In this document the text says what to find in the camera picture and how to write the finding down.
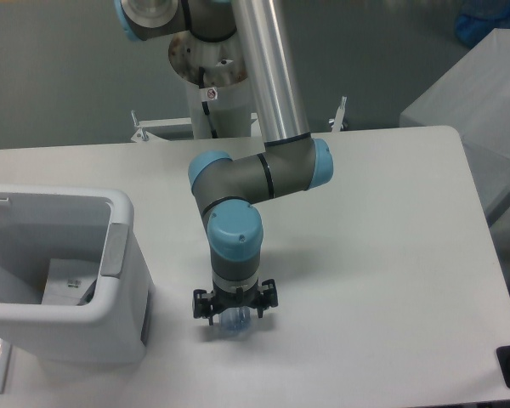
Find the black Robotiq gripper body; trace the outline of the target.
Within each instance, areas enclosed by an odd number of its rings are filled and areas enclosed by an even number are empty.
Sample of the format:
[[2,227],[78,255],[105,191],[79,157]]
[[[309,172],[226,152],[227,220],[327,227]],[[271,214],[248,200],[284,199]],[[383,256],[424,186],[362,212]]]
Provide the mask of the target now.
[[227,292],[213,287],[212,311],[214,314],[221,314],[226,309],[248,307],[251,309],[261,309],[261,293],[258,284],[255,284],[247,290],[239,289],[236,292]]

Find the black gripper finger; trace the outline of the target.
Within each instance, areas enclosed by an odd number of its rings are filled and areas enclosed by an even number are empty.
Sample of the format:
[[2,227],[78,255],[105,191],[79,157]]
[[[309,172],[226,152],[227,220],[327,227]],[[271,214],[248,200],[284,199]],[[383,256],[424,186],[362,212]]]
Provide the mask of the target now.
[[264,316],[264,311],[277,306],[277,289],[274,279],[263,281],[258,286],[257,296],[253,301],[254,308],[257,310],[258,318]]
[[208,325],[213,325],[214,294],[203,289],[195,289],[192,298],[192,312],[195,319],[206,319]]

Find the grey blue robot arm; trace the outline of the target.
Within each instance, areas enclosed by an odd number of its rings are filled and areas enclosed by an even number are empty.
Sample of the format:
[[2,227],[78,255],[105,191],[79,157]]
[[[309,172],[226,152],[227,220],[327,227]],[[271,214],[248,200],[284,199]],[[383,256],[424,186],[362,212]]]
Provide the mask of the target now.
[[263,152],[233,159],[211,150],[189,165],[212,265],[212,290],[194,291],[193,315],[215,320],[227,310],[262,314],[276,307],[275,282],[258,276],[264,230],[256,205],[313,189],[333,175],[327,143],[309,131],[281,2],[117,1],[115,9],[130,39],[171,37],[168,58],[192,88],[197,136],[233,136],[224,93],[251,88],[244,117],[258,118]]

